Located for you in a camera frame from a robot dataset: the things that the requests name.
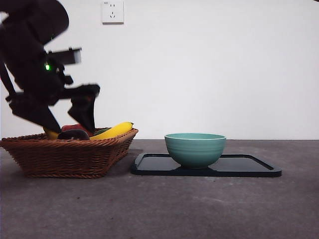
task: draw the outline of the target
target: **black tray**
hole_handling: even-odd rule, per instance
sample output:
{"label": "black tray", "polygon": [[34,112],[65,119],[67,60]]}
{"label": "black tray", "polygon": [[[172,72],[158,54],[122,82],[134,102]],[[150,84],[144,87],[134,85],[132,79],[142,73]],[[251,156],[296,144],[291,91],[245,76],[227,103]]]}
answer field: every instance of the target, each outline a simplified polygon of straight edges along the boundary
{"label": "black tray", "polygon": [[223,154],[204,169],[183,168],[169,154],[142,153],[131,166],[137,175],[205,177],[280,177],[281,168],[247,154]]}

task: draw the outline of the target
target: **wall socket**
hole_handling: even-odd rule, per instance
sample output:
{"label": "wall socket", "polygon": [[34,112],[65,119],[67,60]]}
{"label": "wall socket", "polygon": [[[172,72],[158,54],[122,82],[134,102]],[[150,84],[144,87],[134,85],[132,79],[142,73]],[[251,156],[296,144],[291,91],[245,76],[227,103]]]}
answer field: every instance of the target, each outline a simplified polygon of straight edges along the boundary
{"label": "wall socket", "polygon": [[123,0],[109,0],[102,3],[102,23],[124,23]]}

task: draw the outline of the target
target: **black robotic arm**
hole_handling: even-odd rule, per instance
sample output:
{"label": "black robotic arm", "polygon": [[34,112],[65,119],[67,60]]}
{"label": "black robotic arm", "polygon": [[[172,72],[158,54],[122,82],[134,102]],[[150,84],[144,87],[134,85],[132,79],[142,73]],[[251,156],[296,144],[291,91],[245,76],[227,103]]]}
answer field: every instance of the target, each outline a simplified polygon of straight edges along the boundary
{"label": "black robotic arm", "polygon": [[[1,0],[0,11],[8,13],[0,25],[0,76],[9,92],[6,100],[12,113],[60,132],[48,106],[71,98],[73,105],[68,113],[94,131],[94,101],[100,87],[64,87],[73,83],[71,76],[64,75],[64,65],[77,63],[81,49],[55,53],[44,50],[44,45],[69,25],[64,7],[56,0]],[[6,68],[22,92],[14,90]]]}

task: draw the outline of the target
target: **wicker basket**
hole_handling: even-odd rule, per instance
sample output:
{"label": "wicker basket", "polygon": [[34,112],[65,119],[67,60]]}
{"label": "wicker basket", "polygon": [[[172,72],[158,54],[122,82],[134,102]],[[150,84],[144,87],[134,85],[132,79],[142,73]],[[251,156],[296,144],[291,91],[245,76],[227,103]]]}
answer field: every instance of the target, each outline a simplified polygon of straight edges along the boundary
{"label": "wicker basket", "polygon": [[3,138],[26,177],[100,178],[123,158],[138,130],[102,140],[48,140],[44,133]]}

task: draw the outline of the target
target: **green bowl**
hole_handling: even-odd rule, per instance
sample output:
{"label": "green bowl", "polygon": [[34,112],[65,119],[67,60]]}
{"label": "green bowl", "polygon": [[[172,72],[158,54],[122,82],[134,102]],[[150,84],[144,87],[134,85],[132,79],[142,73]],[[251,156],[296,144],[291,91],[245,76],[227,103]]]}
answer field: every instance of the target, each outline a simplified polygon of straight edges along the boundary
{"label": "green bowl", "polygon": [[165,135],[170,156],[186,168],[205,168],[215,163],[225,147],[226,137],[209,133]]}

